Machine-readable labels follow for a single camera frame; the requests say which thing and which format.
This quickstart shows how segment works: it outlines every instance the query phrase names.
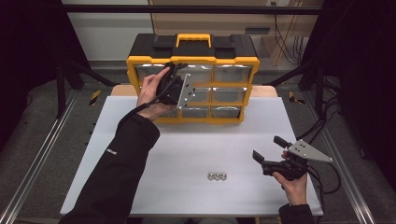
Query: black sleeve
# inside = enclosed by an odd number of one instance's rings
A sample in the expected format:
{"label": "black sleeve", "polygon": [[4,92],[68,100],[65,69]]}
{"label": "black sleeve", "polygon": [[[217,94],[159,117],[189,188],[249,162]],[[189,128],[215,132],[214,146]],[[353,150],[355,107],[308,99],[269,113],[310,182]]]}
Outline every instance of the black sleeve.
{"label": "black sleeve", "polygon": [[279,208],[282,224],[314,224],[311,209],[308,204],[293,205],[285,204]]}
{"label": "black sleeve", "polygon": [[127,120],[106,148],[60,223],[125,223],[149,150],[160,137],[157,127],[139,115]]}

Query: logo on sleeve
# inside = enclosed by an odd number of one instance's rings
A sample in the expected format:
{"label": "logo on sleeve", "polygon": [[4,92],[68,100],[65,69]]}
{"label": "logo on sleeve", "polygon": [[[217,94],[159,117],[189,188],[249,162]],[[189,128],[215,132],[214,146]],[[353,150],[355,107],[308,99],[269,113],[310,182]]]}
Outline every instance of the logo on sleeve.
{"label": "logo on sleeve", "polygon": [[106,149],[107,152],[113,154],[113,155],[117,155],[117,152],[111,150],[110,148]]}

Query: clear plastic drawer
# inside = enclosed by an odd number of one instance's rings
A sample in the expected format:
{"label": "clear plastic drawer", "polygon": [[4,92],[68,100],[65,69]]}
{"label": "clear plastic drawer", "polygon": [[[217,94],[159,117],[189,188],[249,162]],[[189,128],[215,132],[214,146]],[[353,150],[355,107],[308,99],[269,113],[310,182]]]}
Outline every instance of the clear plastic drawer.
{"label": "clear plastic drawer", "polygon": [[210,110],[213,119],[237,119],[240,112],[240,106],[212,106]]}
{"label": "clear plastic drawer", "polygon": [[194,94],[195,94],[195,96],[191,99],[192,102],[209,103],[210,88],[195,88]]}
{"label": "clear plastic drawer", "polygon": [[160,118],[177,118],[177,110],[173,109],[171,111],[165,112],[160,115]]}
{"label": "clear plastic drawer", "polygon": [[185,74],[191,74],[192,83],[209,83],[211,82],[213,65],[210,64],[189,64],[178,71],[182,77]]}
{"label": "clear plastic drawer", "polygon": [[182,118],[205,119],[208,117],[208,106],[187,106],[181,109]]}
{"label": "clear plastic drawer", "polygon": [[215,67],[215,82],[248,82],[251,66],[223,64]]}
{"label": "clear plastic drawer", "polygon": [[164,64],[136,64],[134,68],[136,69],[136,73],[139,76],[139,80],[143,81],[144,77],[148,77],[150,75],[157,75],[161,70],[163,70]]}
{"label": "clear plastic drawer", "polygon": [[213,102],[242,103],[247,88],[213,88]]}

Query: hand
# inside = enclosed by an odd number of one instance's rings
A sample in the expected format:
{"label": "hand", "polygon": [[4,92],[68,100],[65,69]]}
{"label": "hand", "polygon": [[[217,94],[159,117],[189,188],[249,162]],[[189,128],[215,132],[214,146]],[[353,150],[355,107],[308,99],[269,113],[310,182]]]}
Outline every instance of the hand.
{"label": "hand", "polygon": [[[286,159],[288,152],[283,151],[282,158]],[[287,180],[282,174],[278,172],[273,173],[273,177],[283,186],[286,191],[290,205],[306,204],[306,182],[307,174],[303,175],[300,179],[292,181]]]}
{"label": "hand", "polygon": [[[164,68],[158,75],[151,75],[143,79],[142,90],[137,99],[137,105],[140,106],[144,103],[150,102],[156,97],[157,86],[160,83],[161,78],[169,71],[169,67]],[[154,121],[164,112],[174,109],[175,105],[164,105],[162,103],[154,103],[150,107],[145,108],[139,112],[138,115]]]}

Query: white tabletop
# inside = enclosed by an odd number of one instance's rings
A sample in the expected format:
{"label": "white tabletop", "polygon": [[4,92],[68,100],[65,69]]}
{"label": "white tabletop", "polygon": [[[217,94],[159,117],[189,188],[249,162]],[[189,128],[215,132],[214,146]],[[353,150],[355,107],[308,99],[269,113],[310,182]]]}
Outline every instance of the white tabletop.
{"label": "white tabletop", "polygon": [[[118,121],[132,108],[135,96],[108,96],[61,214],[69,212]],[[131,216],[258,217],[277,215],[287,203],[284,190],[252,159],[253,149],[268,161],[280,161],[278,135],[295,137],[282,99],[251,97],[240,124],[157,124],[161,137],[148,155]],[[226,180],[209,180],[209,172]],[[318,197],[308,178],[307,200],[321,216]]]}

